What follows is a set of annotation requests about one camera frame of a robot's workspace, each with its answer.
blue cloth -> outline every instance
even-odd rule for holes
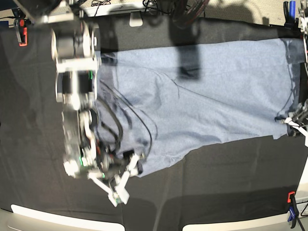
[[[121,51],[103,55],[98,95],[123,125],[122,151],[146,153],[149,135],[102,82],[120,92],[150,129],[144,176],[204,145],[286,134],[276,119],[298,103],[304,58],[298,39]],[[100,119],[116,130],[104,107],[97,107]],[[102,128],[98,134],[110,139]]]

red clamp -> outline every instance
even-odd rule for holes
[[[19,46],[21,47],[25,47],[28,45],[28,31],[26,27],[27,24],[29,24],[29,21],[25,21],[25,19],[15,19],[14,21],[17,40]]]
[[[20,42],[19,43],[20,47],[25,47],[25,46],[28,45],[28,30],[27,30],[27,27],[24,27],[23,35],[24,35],[25,42],[23,42],[23,43]]]
[[[292,191],[288,193],[288,203],[291,203],[291,195],[295,195],[295,192]]]

